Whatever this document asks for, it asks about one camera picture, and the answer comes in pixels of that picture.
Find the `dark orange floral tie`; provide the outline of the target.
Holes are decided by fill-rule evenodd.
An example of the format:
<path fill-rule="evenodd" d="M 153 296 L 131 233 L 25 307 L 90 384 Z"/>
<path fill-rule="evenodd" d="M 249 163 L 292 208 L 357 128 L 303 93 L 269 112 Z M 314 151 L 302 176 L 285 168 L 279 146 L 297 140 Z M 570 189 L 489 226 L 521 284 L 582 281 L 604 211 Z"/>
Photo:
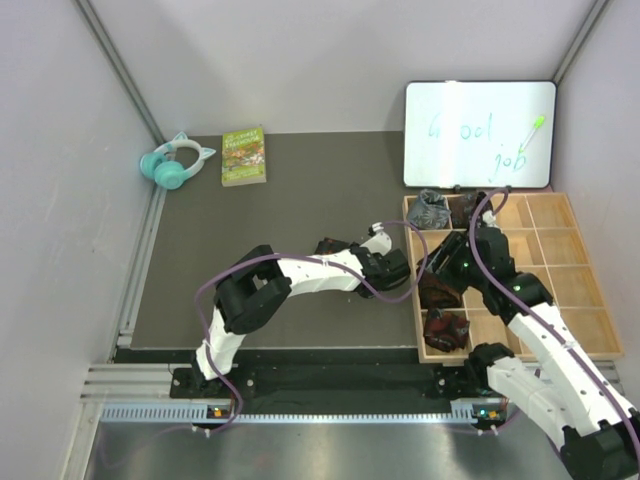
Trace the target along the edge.
<path fill-rule="evenodd" d="M 351 242 L 325 237 L 318 242 L 314 255 L 332 255 L 352 246 Z"/>

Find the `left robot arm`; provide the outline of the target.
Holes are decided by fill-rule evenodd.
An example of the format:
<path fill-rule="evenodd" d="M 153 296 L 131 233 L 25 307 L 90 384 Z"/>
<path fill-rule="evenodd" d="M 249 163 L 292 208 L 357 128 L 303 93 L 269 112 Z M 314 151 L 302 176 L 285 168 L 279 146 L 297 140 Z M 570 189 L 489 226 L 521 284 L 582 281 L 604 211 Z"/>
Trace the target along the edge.
<path fill-rule="evenodd" d="M 409 262 L 398 249 L 364 244 L 324 255 L 289 256 L 260 245 L 213 282 L 212 319 L 195 353 L 192 384 L 205 396 L 220 394 L 244 338 L 264 327 L 287 299 L 324 291 L 379 296 L 410 275 Z"/>

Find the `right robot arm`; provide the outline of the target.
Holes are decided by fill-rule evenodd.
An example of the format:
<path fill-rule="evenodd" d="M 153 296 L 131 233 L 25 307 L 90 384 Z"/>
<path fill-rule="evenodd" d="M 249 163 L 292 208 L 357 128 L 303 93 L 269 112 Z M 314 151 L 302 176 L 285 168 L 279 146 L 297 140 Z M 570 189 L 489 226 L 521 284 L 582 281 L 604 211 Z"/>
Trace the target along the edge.
<path fill-rule="evenodd" d="M 600 373 L 532 273 L 517 269 L 497 227 L 452 231 L 420 263 L 437 285 L 478 291 L 535 356 L 536 377 L 501 343 L 475 347 L 465 362 L 476 394 L 507 397 L 547 436 L 574 479 L 629 479 L 639 474 L 639 411 Z"/>

